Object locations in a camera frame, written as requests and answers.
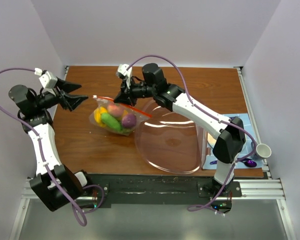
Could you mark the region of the clear zip top bag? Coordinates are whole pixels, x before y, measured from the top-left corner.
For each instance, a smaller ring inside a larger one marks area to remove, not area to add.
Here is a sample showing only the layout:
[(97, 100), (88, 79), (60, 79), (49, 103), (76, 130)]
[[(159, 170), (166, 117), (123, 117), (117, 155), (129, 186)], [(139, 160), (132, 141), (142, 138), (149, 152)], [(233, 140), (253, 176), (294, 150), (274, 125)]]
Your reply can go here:
[(142, 122), (152, 116), (135, 107), (115, 103), (110, 97), (93, 95), (97, 108), (89, 116), (89, 121), (96, 127), (108, 132), (129, 136)]

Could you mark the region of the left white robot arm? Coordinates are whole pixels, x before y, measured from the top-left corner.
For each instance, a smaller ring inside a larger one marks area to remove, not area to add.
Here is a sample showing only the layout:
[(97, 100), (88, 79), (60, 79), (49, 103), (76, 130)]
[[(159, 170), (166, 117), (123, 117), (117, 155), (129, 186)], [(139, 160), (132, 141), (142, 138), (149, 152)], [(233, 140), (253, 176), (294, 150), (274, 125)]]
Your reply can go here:
[(35, 177), (29, 181), (30, 188), (52, 212), (70, 203), (64, 194), (72, 199), (89, 196), (94, 184), (84, 170), (73, 173), (60, 158), (55, 143), (55, 130), (49, 108), (61, 105), (65, 110), (73, 111), (86, 95), (72, 95), (81, 88), (78, 83), (57, 79), (55, 85), (36, 93), (33, 89), (18, 84), (13, 86), (8, 96), (19, 108), (18, 120), (32, 140), (36, 157)]

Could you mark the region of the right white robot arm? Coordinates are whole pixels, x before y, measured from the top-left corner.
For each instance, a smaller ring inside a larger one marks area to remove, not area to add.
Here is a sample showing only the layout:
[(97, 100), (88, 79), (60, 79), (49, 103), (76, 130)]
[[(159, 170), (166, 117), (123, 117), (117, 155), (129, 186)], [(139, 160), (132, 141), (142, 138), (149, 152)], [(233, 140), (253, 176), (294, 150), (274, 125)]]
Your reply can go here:
[(143, 80), (135, 83), (131, 66), (120, 64), (116, 76), (122, 82), (114, 102), (135, 106), (138, 99), (153, 98), (158, 106), (186, 117), (206, 130), (216, 140), (212, 149), (217, 158), (212, 189), (217, 196), (225, 196), (231, 190), (236, 157), (246, 142), (243, 121), (211, 110), (191, 97), (183, 87), (167, 82), (156, 63), (144, 65), (142, 75)]

